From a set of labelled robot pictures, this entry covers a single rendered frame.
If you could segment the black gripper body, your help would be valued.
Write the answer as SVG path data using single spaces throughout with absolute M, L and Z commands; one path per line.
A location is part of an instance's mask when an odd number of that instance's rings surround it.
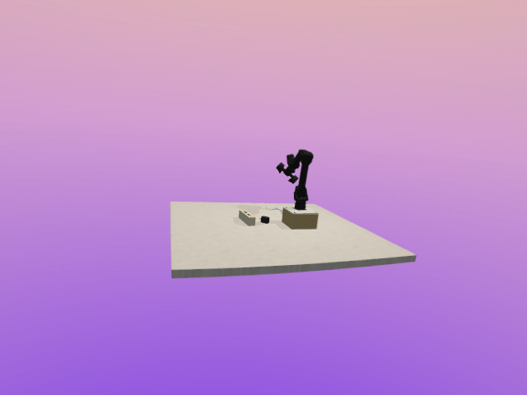
M 290 180 L 290 181 L 291 181 L 292 183 L 295 183 L 295 182 L 298 180 L 298 177 L 297 177 L 296 175 L 293 175 L 292 173 L 287 172 L 287 169 L 284 169 L 284 168 L 283 168 L 284 166 L 285 166 L 285 165 L 281 162 L 276 168 L 277 168 L 279 171 L 282 170 L 283 173 L 284 173 L 287 177 L 290 176 L 290 177 L 291 177 L 291 180 Z

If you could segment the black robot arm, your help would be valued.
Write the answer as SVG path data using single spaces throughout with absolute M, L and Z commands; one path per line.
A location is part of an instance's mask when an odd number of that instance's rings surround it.
M 294 208 L 298 211 L 306 210 L 306 201 L 309 200 L 305 184 L 307 180 L 309 165 L 311 164 L 312 158 L 313 154 L 306 150 L 299 150 L 296 157 L 294 157 L 293 154 L 287 155 L 287 172 L 295 173 L 295 169 L 298 169 L 300 167 L 300 162 L 302 163 L 299 184 L 296 186 L 294 192 L 294 200 L 296 201 Z

